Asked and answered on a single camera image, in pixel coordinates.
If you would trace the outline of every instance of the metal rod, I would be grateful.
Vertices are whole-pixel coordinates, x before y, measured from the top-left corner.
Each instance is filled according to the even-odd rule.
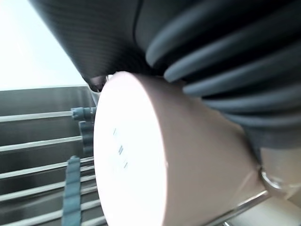
[[[0,116],[0,122],[58,118],[58,117],[66,117],[66,116],[72,116],[72,112],[66,111],[66,112],[7,115],[7,116]]]
[[[232,225],[229,224],[228,222],[224,222],[222,226],[232,226]]]
[[[81,226],[101,226],[106,223],[107,223],[107,221],[105,220],[105,217],[102,216],[102,217],[94,218],[91,220],[87,220],[87,221],[83,222],[81,224]]]
[[[81,159],[80,163],[91,162],[93,160],[94,160],[93,157],[88,157],[88,158]],[[34,168],[29,168],[29,169],[21,169],[21,170],[16,170],[16,171],[12,171],[12,172],[1,173],[0,179],[23,176],[23,175],[43,172],[43,171],[47,171],[47,170],[54,170],[54,169],[59,169],[59,168],[63,168],[66,166],[67,166],[67,162],[60,162],[60,163],[55,163],[55,164],[46,165],[46,166],[38,166],[38,167],[34,167]]]
[[[95,179],[96,179],[96,176],[91,175],[91,176],[81,177],[80,181],[87,182],[87,181],[91,181],[91,180],[95,180]],[[52,190],[63,188],[64,186],[65,186],[65,181],[62,181],[62,182],[57,182],[57,183],[53,183],[50,185],[35,187],[35,188],[31,188],[31,189],[27,189],[27,190],[23,190],[23,191],[19,191],[19,192],[3,194],[3,195],[0,195],[0,202],[19,199],[19,198],[23,198],[26,196],[29,197],[32,195],[37,195],[37,194],[41,194],[44,192],[49,192]],[[86,194],[87,192],[88,192],[87,188],[82,189],[82,194]]]
[[[13,151],[13,150],[19,150],[24,148],[31,148],[31,147],[39,147],[39,146],[46,146],[46,145],[54,145],[54,144],[60,144],[60,143],[67,143],[67,142],[73,142],[82,140],[82,136],[76,136],[76,137],[64,137],[64,138],[58,138],[53,140],[40,140],[40,141],[33,141],[23,144],[16,144],[16,145],[6,145],[6,146],[0,146],[0,153],[1,152],[7,152],[7,151]]]
[[[84,194],[89,194],[92,192],[96,192],[97,191],[97,186],[92,186],[92,187],[86,187],[81,189],[80,194],[84,195]]]
[[[89,210],[89,209],[92,209],[92,208],[95,208],[98,206],[100,206],[100,201],[94,200],[94,201],[83,203],[83,204],[81,204],[80,207],[81,207],[82,211],[85,211],[85,210]],[[8,224],[2,225],[2,226],[34,226],[34,225],[39,225],[39,224],[43,224],[43,223],[46,223],[46,222],[49,222],[52,220],[59,219],[62,217],[62,214],[63,214],[63,211],[58,210],[55,212],[39,215],[37,217],[8,223]]]
[[[80,168],[81,172],[89,171],[89,170],[94,170],[94,165],[93,166],[83,166]]]
[[[247,199],[246,201],[239,204],[235,209],[226,212],[225,214],[219,216],[217,219],[203,224],[203,226],[216,226],[225,223],[227,220],[236,217],[237,215],[249,210],[255,205],[267,200],[270,197],[268,191],[262,191],[259,194]]]

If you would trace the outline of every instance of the metal rack bar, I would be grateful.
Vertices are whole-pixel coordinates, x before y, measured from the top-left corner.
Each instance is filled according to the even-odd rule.
[[[87,220],[87,221],[83,222],[81,224],[81,226],[101,226],[101,225],[104,225],[106,223],[107,223],[107,221],[105,220],[105,217],[102,216],[102,217],[99,217],[99,218],[94,218],[94,219],[91,219],[91,220]]]
[[[0,116],[1,122],[9,121],[24,121],[24,120],[36,120],[36,119],[46,119],[46,118],[58,118],[72,116],[71,111],[66,112],[48,112],[48,113],[36,113],[36,114],[19,114],[19,115],[8,115]]]
[[[251,209],[255,205],[267,200],[269,198],[268,191],[262,191],[259,194],[255,195],[244,201],[243,203],[239,204],[235,209],[226,212],[225,214],[221,215],[217,219],[214,219],[210,222],[203,224],[203,226],[217,226],[219,224],[226,223],[227,220],[238,216],[239,214]]]
[[[94,157],[88,157],[88,158],[81,159],[80,163],[92,162],[92,161],[94,161]],[[43,171],[47,171],[47,170],[54,170],[54,169],[59,169],[59,168],[63,168],[66,166],[67,166],[67,162],[60,162],[60,163],[55,163],[55,164],[46,165],[46,166],[38,166],[38,167],[34,167],[34,168],[29,168],[29,169],[21,169],[21,170],[16,170],[16,171],[12,171],[12,172],[1,173],[0,179],[18,177],[18,176],[28,175],[28,174],[32,174],[32,173],[43,172]],[[91,170],[92,168],[82,167],[82,169],[81,169],[81,171],[87,171],[87,170]]]
[[[91,181],[91,180],[95,180],[96,176],[95,175],[91,175],[91,176],[85,176],[82,177],[80,179],[81,182],[87,182],[87,181]],[[0,202],[4,202],[4,201],[10,201],[10,200],[14,200],[14,199],[19,199],[19,198],[23,198],[23,197],[29,197],[32,195],[37,195],[37,194],[41,194],[44,192],[49,192],[52,190],[56,190],[59,188],[64,188],[65,186],[65,181],[62,182],[57,182],[57,183],[53,183],[50,185],[45,185],[45,186],[40,186],[40,187],[35,187],[35,188],[31,188],[31,189],[27,189],[27,190],[22,190],[19,192],[13,192],[13,193],[8,193],[8,194],[3,194],[0,195]],[[88,189],[82,189],[82,193],[83,194],[87,194]]]
[[[58,138],[58,139],[52,139],[52,140],[40,140],[40,141],[33,141],[33,142],[28,142],[28,143],[23,143],[23,144],[16,144],[16,145],[5,145],[5,146],[0,146],[0,153],[19,150],[19,149],[25,149],[25,148],[31,148],[31,147],[39,147],[39,146],[55,145],[55,144],[66,143],[66,142],[73,142],[73,141],[78,141],[78,140],[82,140],[82,136],[64,137],[64,138]]]
[[[89,210],[89,209],[92,209],[92,208],[95,208],[98,206],[100,206],[100,201],[95,200],[95,201],[83,203],[83,204],[81,204],[80,207],[81,207],[81,211],[85,211],[85,210]],[[55,212],[39,215],[37,217],[8,223],[8,224],[2,225],[2,226],[34,226],[34,225],[43,224],[43,223],[46,223],[46,222],[49,222],[52,220],[59,219],[62,217],[62,214],[63,214],[63,211],[58,210]]]

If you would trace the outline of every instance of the stainless steel surface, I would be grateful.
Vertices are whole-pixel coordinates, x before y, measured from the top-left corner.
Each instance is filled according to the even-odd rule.
[[[89,89],[10,90],[0,96],[0,225],[60,226],[65,166],[73,155],[83,159],[82,207],[97,203],[82,212],[82,222],[101,218],[93,158],[83,154],[78,122],[69,116],[72,107],[95,106]]]
[[[85,210],[89,210],[95,207],[99,207],[100,206],[100,201],[99,200],[94,200],[91,202],[86,202],[84,204],[81,205],[81,210],[85,211]],[[9,224],[5,224],[2,226],[34,226],[34,225],[39,225],[48,221],[52,221],[58,218],[61,218],[63,214],[62,210],[58,210],[55,212],[51,212],[48,214],[43,214],[34,218],[28,218],[28,219],[24,219],[24,220],[20,220],[17,222],[13,222],[13,223],[9,223]]]
[[[81,136],[64,137],[64,138],[53,139],[53,140],[41,140],[41,141],[28,142],[24,144],[6,145],[6,146],[0,146],[0,152],[8,152],[8,151],[14,151],[14,150],[31,148],[31,147],[40,147],[40,146],[54,145],[59,143],[67,143],[67,142],[73,142],[77,140],[82,140],[82,137]]]
[[[239,204],[235,209],[230,210],[229,212],[218,217],[217,219],[214,219],[210,222],[207,222],[206,224],[203,224],[203,226],[217,226],[220,224],[224,224],[225,222],[227,222],[227,220],[234,218],[235,216],[249,210],[250,208],[254,207],[255,205],[267,200],[269,197],[270,196],[267,191],[262,191],[259,194],[257,194],[256,196],[245,200],[244,202]]]
[[[65,112],[48,112],[48,113],[38,113],[38,114],[19,114],[19,115],[0,116],[0,122],[58,118],[58,117],[65,117],[65,116],[72,116],[72,112],[65,111]]]
[[[93,107],[87,86],[50,87],[1,91],[0,116],[70,111]]]

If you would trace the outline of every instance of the gray strap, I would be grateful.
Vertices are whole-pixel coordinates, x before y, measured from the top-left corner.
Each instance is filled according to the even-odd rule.
[[[80,158],[72,156],[67,162],[62,226],[80,226]]]

